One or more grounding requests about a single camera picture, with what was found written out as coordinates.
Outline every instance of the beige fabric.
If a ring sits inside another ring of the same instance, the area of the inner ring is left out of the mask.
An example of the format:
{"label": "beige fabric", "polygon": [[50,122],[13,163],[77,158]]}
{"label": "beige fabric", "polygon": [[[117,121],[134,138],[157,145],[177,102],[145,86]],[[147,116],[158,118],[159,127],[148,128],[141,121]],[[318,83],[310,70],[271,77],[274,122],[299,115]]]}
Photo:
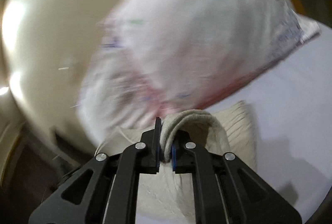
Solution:
{"label": "beige fabric", "polygon": [[[231,108],[215,113],[213,116],[201,110],[190,110],[179,114],[170,115],[163,122],[160,142],[165,154],[168,154],[167,141],[172,141],[171,132],[182,122],[180,129],[188,131],[192,140],[203,143],[210,152],[223,154],[232,151],[249,167],[255,169],[253,127],[244,102],[238,102]],[[127,146],[139,141],[144,131],[152,128],[153,126],[138,131],[118,127],[97,149],[96,154],[100,152],[108,155],[120,153]],[[190,174],[174,174],[170,162],[161,163],[157,175],[142,174],[139,183],[138,213],[154,218],[195,222],[193,186]]]}

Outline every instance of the white cloth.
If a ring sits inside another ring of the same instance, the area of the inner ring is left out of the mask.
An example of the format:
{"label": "white cloth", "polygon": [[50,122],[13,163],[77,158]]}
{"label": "white cloth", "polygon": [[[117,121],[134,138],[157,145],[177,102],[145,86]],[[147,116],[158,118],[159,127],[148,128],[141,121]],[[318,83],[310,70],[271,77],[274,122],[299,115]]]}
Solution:
{"label": "white cloth", "polygon": [[318,30],[284,0],[122,0],[103,24],[78,107],[96,146],[116,126],[215,103]]}
{"label": "white cloth", "polygon": [[[213,115],[201,110],[191,110],[168,116],[163,121],[160,139],[166,157],[169,156],[173,133],[178,129],[188,131],[191,139],[203,144],[208,151],[219,155],[232,151],[250,168],[255,169],[253,127],[244,102],[238,102]],[[113,155],[123,151],[128,145],[138,142],[142,132],[117,128],[97,149],[96,154],[104,152]],[[140,176],[137,198],[137,212],[140,215],[193,223],[194,208],[190,174],[173,173],[168,162],[160,164],[158,174]]]}

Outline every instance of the silver rivet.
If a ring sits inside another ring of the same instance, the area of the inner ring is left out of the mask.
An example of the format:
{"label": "silver rivet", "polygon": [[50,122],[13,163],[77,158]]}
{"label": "silver rivet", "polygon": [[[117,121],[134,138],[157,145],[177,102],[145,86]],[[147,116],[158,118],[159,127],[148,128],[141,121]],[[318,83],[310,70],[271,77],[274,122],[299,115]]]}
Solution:
{"label": "silver rivet", "polygon": [[98,154],[98,155],[96,156],[96,160],[97,160],[97,161],[103,161],[103,160],[105,160],[105,159],[107,159],[107,155],[104,154],[104,153],[100,153],[100,154]]}
{"label": "silver rivet", "polygon": [[234,160],[235,159],[235,155],[233,153],[226,153],[225,154],[225,159],[227,159],[227,160]]}
{"label": "silver rivet", "polygon": [[194,142],[186,143],[186,148],[188,148],[188,149],[194,149],[195,147],[196,147],[196,144]]}
{"label": "silver rivet", "polygon": [[139,142],[139,143],[135,144],[136,149],[143,149],[143,148],[145,148],[145,146],[146,146],[146,144],[143,142]]}

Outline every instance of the beige glossy surface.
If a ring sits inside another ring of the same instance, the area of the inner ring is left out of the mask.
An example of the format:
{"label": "beige glossy surface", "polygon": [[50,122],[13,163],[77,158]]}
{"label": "beige glossy surface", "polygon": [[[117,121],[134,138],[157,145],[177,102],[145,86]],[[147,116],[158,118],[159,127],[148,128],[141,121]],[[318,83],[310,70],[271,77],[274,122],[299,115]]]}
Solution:
{"label": "beige glossy surface", "polygon": [[2,36],[11,90],[45,141],[52,141],[49,129],[56,126],[78,147],[94,150],[73,106],[100,43],[97,23],[117,1],[6,1]]}

